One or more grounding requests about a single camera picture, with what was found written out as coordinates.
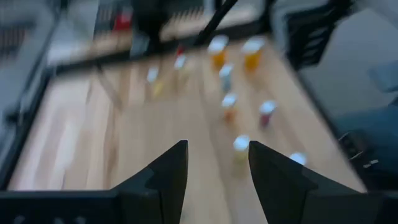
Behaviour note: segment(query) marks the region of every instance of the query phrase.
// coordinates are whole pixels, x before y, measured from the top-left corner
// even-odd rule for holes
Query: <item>red object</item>
[[[269,119],[271,118],[271,114],[262,114],[260,116],[260,125],[265,128],[269,124]]]
[[[129,30],[131,29],[131,16],[130,15],[117,15],[114,20],[113,30]]]
[[[179,46],[177,47],[177,57],[184,53],[184,48]]]

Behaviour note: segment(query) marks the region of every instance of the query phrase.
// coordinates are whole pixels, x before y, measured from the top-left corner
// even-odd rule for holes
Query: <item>black metal frame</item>
[[[184,45],[184,47],[187,50],[194,49],[197,47],[201,47],[205,44],[208,44],[210,42],[211,38],[218,34],[227,35],[230,40],[238,40],[238,39],[247,38],[247,37],[250,37],[253,35],[265,34],[266,32],[271,31],[271,26],[269,24],[269,21],[270,21],[269,13],[270,13],[271,6],[273,5],[274,2],[275,2],[275,0],[266,1],[265,5],[264,5],[264,12],[258,20],[249,22],[247,24],[227,27],[227,28],[220,29],[220,30],[214,30],[215,27],[218,25],[218,23],[222,19],[222,16],[217,18],[217,14],[216,14],[213,17],[214,20],[212,20],[209,23],[209,26],[211,26],[211,29],[208,26],[207,29],[204,29],[202,32],[200,32],[199,35],[193,35],[190,37],[165,42],[164,46],[162,47],[161,50],[153,50],[150,52],[145,52],[142,55],[136,55],[133,57],[130,56],[129,51],[127,50],[127,51],[123,51],[123,52],[119,52],[119,53],[115,53],[115,54],[111,54],[111,55],[101,56],[101,57],[94,58],[94,59],[84,60],[84,61],[77,62],[77,63],[61,64],[61,65],[57,65],[55,67],[50,67],[50,68],[46,69],[46,71],[44,71],[40,87],[35,94],[34,101],[31,104],[29,111],[26,111],[26,113],[25,113],[26,117],[24,118],[22,124],[17,125],[16,138],[12,144],[11,150],[9,151],[8,155],[6,156],[6,162],[0,168],[0,190],[7,190],[7,186],[12,177],[12,173],[14,172],[14,169],[16,167],[18,158],[22,152],[22,149],[23,149],[26,139],[29,135],[29,132],[30,132],[30,129],[34,122],[34,119],[36,117],[36,114],[40,108],[40,104],[43,100],[43,96],[45,94],[47,85],[53,77],[62,76],[62,75],[70,75],[70,73],[69,73],[70,71],[81,70],[81,69],[86,69],[86,68],[93,68],[93,67],[97,67],[99,64],[109,65],[111,63],[142,60],[144,58],[147,58],[147,57],[150,57],[153,55],[158,55],[158,54],[167,54],[167,53],[176,51],[177,47],[180,44]],[[220,11],[223,11],[223,7],[230,8],[231,5],[229,5],[229,3],[227,1],[226,3],[224,3],[222,5],[222,7],[220,8]],[[332,123],[328,119],[328,116],[326,115],[326,113],[324,113],[324,110],[322,109],[321,104],[311,94],[311,89],[309,88],[309,86],[306,85],[306,83],[302,79],[302,77],[298,76],[298,79],[301,82],[304,90],[307,93],[309,93],[308,95],[309,95],[310,99],[312,100],[312,102],[316,106],[316,108],[319,109],[321,116],[323,117],[324,120],[326,120],[326,123],[329,126],[329,128],[332,130],[332,133],[336,134],[335,128],[333,127]]]

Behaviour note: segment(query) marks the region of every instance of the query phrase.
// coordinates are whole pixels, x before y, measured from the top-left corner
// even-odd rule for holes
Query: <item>yellow cup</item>
[[[208,53],[211,55],[213,66],[220,70],[226,62],[225,47],[228,44],[228,37],[225,35],[218,35],[211,40],[208,47]]]
[[[244,68],[247,72],[254,72],[258,68],[264,43],[263,38],[252,37],[243,45]]]

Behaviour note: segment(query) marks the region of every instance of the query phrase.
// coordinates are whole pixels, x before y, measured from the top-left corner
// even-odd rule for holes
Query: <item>white lid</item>
[[[225,35],[218,35],[211,40],[210,45],[207,48],[207,51],[209,53],[218,53],[224,50],[227,44],[228,44],[228,37]]]
[[[222,105],[224,108],[229,108],[229,107],[231,107],[231,106],[233,106],[233,105],[235,104],[237,97],[238,97],[238,96],[237,96],[237,94],[235,94],[235,93],[228,93],[228,94],[224,97],[223,102],[221,103],[221,105]]]
[[[220,77],[226,77],[231,74],[234,65],[232,63],[225,64],[220,70]]]
[[[234,149],[237,151],[245,151],[249,147],[250,137],[247,135],[240,135],[234,141]]]
[[[156,80],[157,74],[159,74],[159,68],[158,67],[151,67],[148,70],[148,76],[147,76],[147,81],[152,83]]]
[[[276,103],[273,100],[267,100],[260,106],[260,113],[269,114],[272,113],[276,108]]]
[[[185,56],[185,54],[181,54],[177,57],[177,59],[175,60],[174,63],[174,68],[175,69],[180,69],[184,66],[185,60],[187,59],[187,57]]]
[[[298,162],[301,165],[305,165],[307,163],[307,157],[304,153],[295,152],[289,157],[291,160]]]
[[[243,45],[242,52],[247,54],[256,53],[264,46],[265,42],[262,37],[252,37]]]

